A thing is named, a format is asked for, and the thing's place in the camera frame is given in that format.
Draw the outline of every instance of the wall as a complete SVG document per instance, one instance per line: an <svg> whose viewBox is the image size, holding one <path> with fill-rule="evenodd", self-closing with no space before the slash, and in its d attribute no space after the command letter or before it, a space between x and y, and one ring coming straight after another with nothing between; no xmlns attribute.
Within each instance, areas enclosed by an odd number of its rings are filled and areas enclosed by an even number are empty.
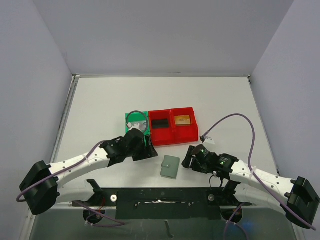
<svg viewBox="0 0 320 240"><path fill-rule="evenodd" d="M228 77L253 72L293 2L33 1L72 73Z"/></svg>
<svg viewBox="0 0 320 240"><path fill-rule="evenodd" d="M19 238L19 185L50 159L71 73L31 0L0 1L0 239Z"/></svg>
<svg viewBox="0 0 320 240"><path fill-rule="evenodd" d="M280 174L320 194L320 1L295 0L252 74L252 90ZM305 230L320 239L320 209Z"/></svg>

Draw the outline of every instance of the yellow object in red bin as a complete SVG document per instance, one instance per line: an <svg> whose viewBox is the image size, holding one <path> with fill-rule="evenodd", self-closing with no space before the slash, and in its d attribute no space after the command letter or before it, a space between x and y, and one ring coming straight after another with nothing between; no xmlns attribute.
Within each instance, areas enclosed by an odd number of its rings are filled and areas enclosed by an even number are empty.
<svg viewBox="0 0 320 240"><path fill-rule="evenodd" d="M190 116L182 115L182 116L174 116L174 122L177 126L189 126L191 125Z"/></svg>

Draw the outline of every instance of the white table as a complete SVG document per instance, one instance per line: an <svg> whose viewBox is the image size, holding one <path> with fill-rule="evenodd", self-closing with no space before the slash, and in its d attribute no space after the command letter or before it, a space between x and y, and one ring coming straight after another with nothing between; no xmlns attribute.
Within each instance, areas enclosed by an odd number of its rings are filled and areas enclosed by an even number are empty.
<svg viewBox="0 0 320 240"><path fill-rule="evenodd" d="M125 113L193 107L199 134L232 113L248 116L256 132L252 165L277 174L262 121L246 77L95 77L79 78L63 137L58 143L55 162L88 152L97 142L125 134ZM216 153L228 153L247 161L252 141L249 124L241 117L220 123L208 135L216 144ZM164 155L182 162L189 145L200 142L156 147L158 157L100 169L74 181L95 179L102 188L178 188L208 187L209 174L180 165L177 179L160 176ZM220 184L213 178L212 186Z"/></svg>

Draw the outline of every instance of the red box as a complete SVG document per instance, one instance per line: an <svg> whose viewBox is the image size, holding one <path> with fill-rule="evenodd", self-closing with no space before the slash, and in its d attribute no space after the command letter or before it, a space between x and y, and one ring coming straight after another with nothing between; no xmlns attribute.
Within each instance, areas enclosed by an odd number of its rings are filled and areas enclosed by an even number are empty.
<svg viewBox="0 0 320 240"><path fill-rule="evenodd" d="M192 107L149 111L150 136L154 146L198 141L199 129ZM190 116L190 125L176 125L175 116ZM152 121L167 120L168 127L154 128Z"/></svg>

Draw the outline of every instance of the white round knob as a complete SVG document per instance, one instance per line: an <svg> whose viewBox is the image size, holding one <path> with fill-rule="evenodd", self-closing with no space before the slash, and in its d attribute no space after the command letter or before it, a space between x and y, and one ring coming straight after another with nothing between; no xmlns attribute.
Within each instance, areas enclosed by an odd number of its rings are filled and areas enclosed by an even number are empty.
<svg viewBox="0 0 320 240"><path fill-rule="evenodd" d="M115 203L116 201L117 201L117 195L112 195L111 197L110 197L110 200L111 200L111 202L113 202L113 203Z"/></svg>

